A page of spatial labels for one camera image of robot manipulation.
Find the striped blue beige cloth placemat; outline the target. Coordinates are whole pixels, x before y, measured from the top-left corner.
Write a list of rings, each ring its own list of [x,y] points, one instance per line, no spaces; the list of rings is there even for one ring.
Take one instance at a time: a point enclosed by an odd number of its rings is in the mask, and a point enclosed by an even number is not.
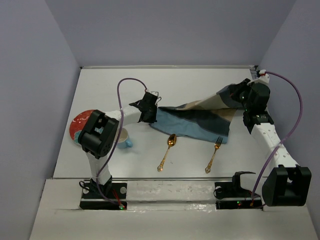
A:
[[[231,98],[235,87],[235,84],[227,85],[209,97],[180,106],[161,106],[157,109],[156,122],[150,127],[167,135],[211,143],[222,137],[222,143],[226,144],[231,121],[236,111],[242,109],[242,105]]]

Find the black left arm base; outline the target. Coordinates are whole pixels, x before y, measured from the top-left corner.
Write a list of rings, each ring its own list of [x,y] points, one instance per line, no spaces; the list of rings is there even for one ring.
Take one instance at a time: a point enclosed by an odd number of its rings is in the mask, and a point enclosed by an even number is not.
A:
[[[99,192],[97,185],[90,180],[79,182],[82,193],[79,208],[82,210],[108,210],[123,211],[127,209],[127,183],[114,181],[107,188],[100,187],[103,193]]]

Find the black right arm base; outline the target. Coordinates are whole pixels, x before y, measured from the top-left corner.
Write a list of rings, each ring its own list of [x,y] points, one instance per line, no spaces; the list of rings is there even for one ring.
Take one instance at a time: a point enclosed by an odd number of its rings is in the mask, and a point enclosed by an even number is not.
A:
[[[258,194],[251,198],[252,192],[241,187],[241,176],[255,175],[250,171],[237,171],[231,181],[217,181],[213,195],[217,210],[263,209],[264,204]]]

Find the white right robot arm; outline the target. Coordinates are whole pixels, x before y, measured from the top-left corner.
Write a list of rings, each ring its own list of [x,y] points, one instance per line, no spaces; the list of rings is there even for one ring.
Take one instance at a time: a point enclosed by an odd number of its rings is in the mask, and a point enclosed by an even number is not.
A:
[[[266,156],[256,180],[253,173],[242,172],[240,179],[230,183],[231,192],[242,196],[250,190],[252,199],[260,197],[268,207],[305,205],[312,173],[293,159],[276,132],[274,121],[267,112],[269,87],[261,79],[245,79],[228,89],[230,98],[244,109],[243,123]]]

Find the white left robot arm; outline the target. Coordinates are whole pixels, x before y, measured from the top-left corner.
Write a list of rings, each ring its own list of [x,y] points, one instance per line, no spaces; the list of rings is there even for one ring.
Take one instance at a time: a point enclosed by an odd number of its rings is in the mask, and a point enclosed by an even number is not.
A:
[[[119,110],[94,110],[78,136],[78,143],[86,153],[91,177],[89,190],[101,198],[110,194],[112,175],[108,161],[120,142],[124,126],[134,123],[156,122],[159,93],[146,91],[143,98]]]

